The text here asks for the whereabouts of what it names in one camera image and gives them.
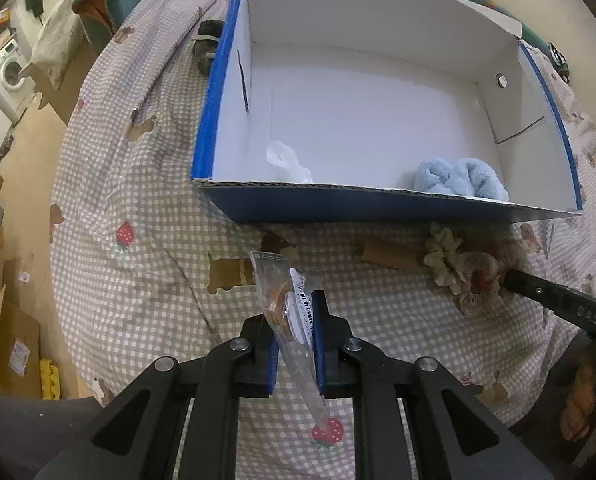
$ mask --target yellow egg carton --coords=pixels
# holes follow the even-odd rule
[[[43,399],[60,399],[60,373],[51,359],[40,359],[40,383]]]

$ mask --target wooden floor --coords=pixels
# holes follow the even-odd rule
[[[38,110],[39,102],[36,96],[15,126],[0,164],[5,297],[40,322],[41,357],[59,367],[63,397],[79,397],[88,393],[60,330],[49,268],[49,207],[66,127],[50,106]],[[29,283],[18,281],[21,270],[29,273]]]

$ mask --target strawberry print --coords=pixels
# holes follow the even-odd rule
[[[123,251],[127,251],[133,241],[134,228],[129,222],[124,222],[118,229],[116,229],[116,242],[118,247]]]
[[[345,435],[342,422],[332,416],[327,419],[327,427],[327,431],[322,430],[318,425],[313,427],[312,444],[314,446],[329,448],[335,446],[342,440],[342,437]]]

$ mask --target washing machine door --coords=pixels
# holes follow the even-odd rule
[[[0,69],[0,82],[5,90],[15,92],[25,84],[25,78],[20,76],[22,67],[15,57],[5,60]]]

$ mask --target blue tape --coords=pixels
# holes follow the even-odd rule
[[[316,365],[316,382],[318,383],[318,391],[324,395],[325,391],[325,345],[322,340],[322,332],[320,330],[320,316],[318,309],[313,306],[313,358]]]
[[[520,49],[523,51],[524,56],[527,58],[529,63],[531,64],[536,76],[538,77],[538,81],[540,81],[540,86],[542,87],[542,93],[547,98],[549,103],[549,107],[552,110],[553,119],[556,121],[558,125],[558,129],[560,131],[560,136],[562,137],[562,143],[565,145],[565,152],[567,153],[567,158],[569,159],[569,169],[571,170],[571,180],[574,186],[574,193],[576,195],[576,207],[579,211],[582,210],[582,197],[580,195],[580,183],[578,181],[578,170],[576,169],[576,163],[574,161],[574,154],[571,151],[571,144],[569,143],[569,137],[567,136],[567,131],[565,130],[565,125],[562,123],[562,118],[558,113],[558,108],[556,107],[556,102],[553,100],[552,93],[547,86],[547,82],[542,77],[540,73],[540,69],[536,65],[534,58],[527,50],[527,47],[520,43]]]
[[[207,95],[204,99],[203,115],[200,118],[196,134],[194,159],[191,163],[190,177],[210,178],[214,170],[214,152],[216,151],[216,133],[220,115],[220,101],[224,80],[227,75],[229,53],[232,50],[233,35],[238,19],[240,0],[229,0],[224,27],[212,63],[212,70],[207,83]]]
[[[269,367],[267,371],[267,393],[269,395],[274,393],[274,386],[276,386],[276,376],[278,374],[278,341],[274,335],[269,345]]]

